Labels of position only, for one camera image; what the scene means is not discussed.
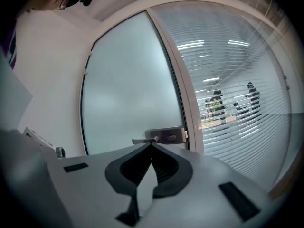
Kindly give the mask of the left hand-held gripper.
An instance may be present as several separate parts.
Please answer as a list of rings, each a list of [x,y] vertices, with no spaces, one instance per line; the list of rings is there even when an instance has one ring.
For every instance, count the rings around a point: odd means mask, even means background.
[[[64,148],[54,146],[53,144],[45,140],[43,137],[41,137],[39,134],[37,134],[34,130],[31,130],[26,127],[23,134],[38,142],[40,146],[52,148],[58,158],[61,159],[66,157],[66,152]]]

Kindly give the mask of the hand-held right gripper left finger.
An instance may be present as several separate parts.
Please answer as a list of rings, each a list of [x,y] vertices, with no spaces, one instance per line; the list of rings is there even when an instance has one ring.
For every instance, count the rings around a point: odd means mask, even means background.
[[[128,210],[131,197],[118,194],[105,178],[109,163],[142,145],[101,154],[50,158],[50,175],[75,228],[129,228],[115,218]]]

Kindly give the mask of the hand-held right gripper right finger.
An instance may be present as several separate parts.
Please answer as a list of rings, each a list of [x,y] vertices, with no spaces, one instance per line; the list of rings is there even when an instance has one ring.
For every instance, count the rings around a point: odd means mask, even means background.
[[[261,228],[271,216],[268,195],[227,164],[174,145],[162,147],[190,162],[192,178],[177,195],[152,199],[133,228]]]

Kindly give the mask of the grey metal door handle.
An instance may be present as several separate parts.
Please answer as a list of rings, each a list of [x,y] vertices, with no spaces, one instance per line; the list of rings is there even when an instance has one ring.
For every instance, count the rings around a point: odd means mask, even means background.
[[[144,139],[132,139],[133,144],[161,143],[161,144],[184,144],[186,143],[186,131],[183,126],[152,129],[145,131]]]

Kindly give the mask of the frosted glass door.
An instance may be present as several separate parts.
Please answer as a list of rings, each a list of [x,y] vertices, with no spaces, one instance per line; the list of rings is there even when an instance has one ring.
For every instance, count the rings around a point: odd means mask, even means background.
[[[87,154],[129,147],[147,130],[186,127],[172,65],[148,13],[106,32],[92,52],[81,92]]]

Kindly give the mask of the person in purple shirt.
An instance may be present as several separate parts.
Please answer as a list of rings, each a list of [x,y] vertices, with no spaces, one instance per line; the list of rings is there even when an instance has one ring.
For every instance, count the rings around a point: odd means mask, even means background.
[[[4,38],[0,40],[4,56],[12,69],[14,69],[17,59],[16,24],[17,20],[15,19]]]

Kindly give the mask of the glass partition with blinds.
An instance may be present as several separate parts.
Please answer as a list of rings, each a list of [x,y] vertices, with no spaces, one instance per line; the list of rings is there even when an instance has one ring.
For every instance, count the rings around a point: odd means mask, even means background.
[[[290,99],[281,67],[261,34],[226,6],[176,2],[153,8],[186,65],[201,119],[204,153],[270,191],[290,140]],[[252,114],[248,82],[260,93]],[[226,124],[207,117],[205,100],[222,92]]]

